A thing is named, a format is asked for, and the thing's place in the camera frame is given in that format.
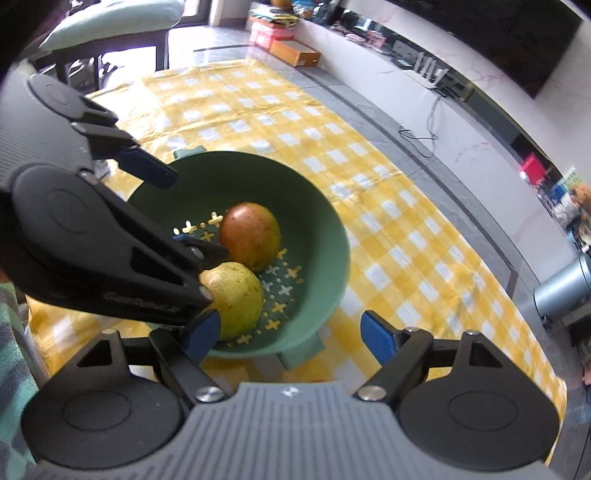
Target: cardboard box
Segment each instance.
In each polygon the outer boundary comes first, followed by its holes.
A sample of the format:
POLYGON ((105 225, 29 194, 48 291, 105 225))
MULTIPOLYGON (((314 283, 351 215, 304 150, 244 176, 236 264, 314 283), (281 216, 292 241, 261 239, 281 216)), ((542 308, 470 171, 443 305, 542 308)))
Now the cardboard box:
POLYGON ((320 53, 295 40, 273 40, 269 52, 293 67, 314 67, 320 53))

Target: orange box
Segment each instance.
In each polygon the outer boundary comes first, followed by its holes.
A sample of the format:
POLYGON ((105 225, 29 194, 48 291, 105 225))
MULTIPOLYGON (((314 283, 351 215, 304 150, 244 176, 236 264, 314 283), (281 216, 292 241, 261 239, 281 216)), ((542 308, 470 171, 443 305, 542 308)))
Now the orange box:
POLYGON ((293 67, 313 67, 320 58, 316 50, 295 40, 274 40, 269 53, 293 67))
POLYGON ((269 50, 275 40, 291 40, 294 36, 294 30, 271 28, 258 22, 252 24, 251 43, 255 43, 265 50, 269 50))

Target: patterned sleeve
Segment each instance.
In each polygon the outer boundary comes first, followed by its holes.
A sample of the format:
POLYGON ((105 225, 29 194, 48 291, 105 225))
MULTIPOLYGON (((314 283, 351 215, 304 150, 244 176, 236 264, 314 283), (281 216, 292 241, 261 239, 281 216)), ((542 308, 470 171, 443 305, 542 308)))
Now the patterned sleeve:
POLYGON ((22 438, 22 410, 37 391, 24 348, 12 284, 0 284, 0 478, 18 480, 34 465, 22 438))

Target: wall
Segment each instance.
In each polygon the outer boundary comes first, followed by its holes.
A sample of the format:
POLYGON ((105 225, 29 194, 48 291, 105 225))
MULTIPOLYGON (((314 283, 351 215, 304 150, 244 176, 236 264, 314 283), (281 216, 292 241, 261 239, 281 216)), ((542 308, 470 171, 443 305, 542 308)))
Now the wall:
MULTIPOLYGON (((581 16, 580 11, 566 1, 581 16)), ((562 173, 575 167, 591 184, 591 22, 585 17, 535 99, 487 59, 441 28, 385 0, 346 0, 358 14, 440 57, 480 87, 527 131, 562 173)))

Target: gray gripper base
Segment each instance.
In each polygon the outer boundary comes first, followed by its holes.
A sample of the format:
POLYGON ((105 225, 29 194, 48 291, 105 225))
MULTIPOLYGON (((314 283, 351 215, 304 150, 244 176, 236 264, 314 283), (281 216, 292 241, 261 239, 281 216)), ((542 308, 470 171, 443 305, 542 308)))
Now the gray gripper base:
POLYGON ((423 453, 385 404, 339 382, 243 383, 229 400, 197 406, 162 450, 107 471, 41 462, 25 480, 557 480, 542 463, 502 473, 457 469, 423 453))

